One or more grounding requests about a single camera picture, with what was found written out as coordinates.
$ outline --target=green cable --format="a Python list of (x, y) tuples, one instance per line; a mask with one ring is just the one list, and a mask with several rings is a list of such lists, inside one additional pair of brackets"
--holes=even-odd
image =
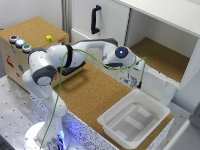
[[(95, 58), (95, 57), (92, 56), (90, 53), (88, 53), (88, 52), (86, 52), (86, 51), (84, 51), (84, 50), (80, 50), (80, 49), (74, 49), (74, 50), (80, 51), (80, 52), (84, 52), (84, 53), (86, 53), (87, 55), (89, 55), (90, 57), (92, 57), (94, 60), (96, 60), (98, 63), (100, 63), (101, 65), (103, 65), (104, 67), (110, 68), (110, 69), (114, 69), (114, 70), (122, 70), (122, 69), (130, 68), (131, 66), (133, 66), (133, 65), (139, 63), (140, 61), (144, 60), (144, 61), (145, 61), (145, 64), (144, 64), (144, 66), (143, 66), (143, 71), (142, 71), (142, 75), (141, 75), (141, 80), (140, 80), (140, 82), (142, 82), (142, 80), (143, 80), (144, 68), (145, 68), (145, 65), (146, 65), (146, 57), (144, 57), (144, 58), (142, 58), (142, 59), (136, 61), (136, 62), (133, 63), (132, 65), (129, 65), (129, 66), (126, 66), (126, 67), (121, 67), (121, 68), (114, 68), (114, 67), (109, 67), (109, 66), (103, 64), (103, 63), (100, 62), (97, 58)], [(63, 58), (62, 58), (61, 69), (60, 69), (60, 83), (59, 83), (58, 95), (57, 95), (57, 98), (56, 98), (56, 103), (55, 103), (55, 106), (54, 106), (53, 115), (52, 115), (52, 117), (51, 117), (50, 123), (49, 123), (49, 125), (48, 125), (48, 127), (47, 127), (47, 130), (46, 130), (46, 132), (45, 132), (45, 135), (44, 135), (44, 138), (43, 138), (43, 140), (42, 140), (40, 149), (42, 148), (42, 145), (43, 145), (43, 143), (44, 143), (45, 137), (46, 137), (47, 132), (48, 132), (50, 126), (51, 126), (51, 123), (52, 123), (52, 121), (53, 121), (54, 114), (55, 114), (55, 111), (56, 111), (56, 105), (57, 105), (57, 103), (58, 103), (58, 98), (59, 98), (59, 96), (60, 96), (60, 90), (61, 90), (61, 81), (62, 81), (61, 79), (62, 79), (63, 62), (64, 62), (65, 57), (66, 57), (67, 54), (68, 54), (68, 52), (66, 52), (66, 53), (63, 55)]]

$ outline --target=cork board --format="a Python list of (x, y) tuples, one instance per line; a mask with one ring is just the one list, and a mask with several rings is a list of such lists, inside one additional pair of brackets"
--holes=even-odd
[(190, 60), (149, 38), (144, 38), (131, 50), (141, 58), (147, 57), (149, 66), (178, 82), (181, 82)]
[[(72, 113), (123, 150), (104, 133), (97, 118), (129, 92), (131, 89), (87, 63), (84, 70), (62, 83), (60, 96)], [(136, 150), (146, 149), (172, 119), (173, 115), (167, 116)]]
[(53, 41), (68, 36), (66, 32), (40, 17), (32, 18), (0, 31), (0, 36), (8, 43), (12, 35), (17, 35), (20, 39), (24, 39), (26, 44), (30, 44), (32, 48), (48, 45), (49, 43), (46, 41), (47, 35), (51, 35)]

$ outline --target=cardboard box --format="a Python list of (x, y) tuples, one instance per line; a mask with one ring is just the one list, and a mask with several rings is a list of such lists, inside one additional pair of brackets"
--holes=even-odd
[[(17, 35), (20, 39), (24, 39), (26, 44), (30, 44), (32, 46), (32, 49), (36, 47), (43, 47), (47, 50), (53, 45), (69, 44), (69, 35), (66, 32), (40, 17), (32, 18), (0, 31), (0, 50), (6, 74), (24, 89), (26, 89), (26, 87), (22, 81), (22, 75), (29, 69), (28, 54), (23, 53), (22, 49), (16, 48), (14, 44), (10, 44), (9, 38), (12, 35)], [(46, 36), (48, 35), (52, 37), (52, 42), (47, 42)], [(63, 76), (62, 81), (82, 69), (83, 67), (68, 76)], [(59, 84), (59, 75), (60, 74), (57, 72), (53, 82), (51, 83), (52, 87)]]

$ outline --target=white plastic container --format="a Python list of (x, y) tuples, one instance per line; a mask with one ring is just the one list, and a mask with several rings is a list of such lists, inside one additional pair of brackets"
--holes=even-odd
[(169, 108), (134, 89), (97, 121), (105, 133), (122, 147), (135, 149), (169, 113)]

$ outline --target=cabinet door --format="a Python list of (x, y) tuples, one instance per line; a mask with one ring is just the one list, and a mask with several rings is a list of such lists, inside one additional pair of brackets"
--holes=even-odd
[[(101, 10), (96, 12), (96, 28), (100, 32), (91, 33), (92, 10), (96, 5)], [(115, 38), (119, 46), (124, 45), (130, 9), (113, 0), (74, 0), (73, 29), (91, 39)]]

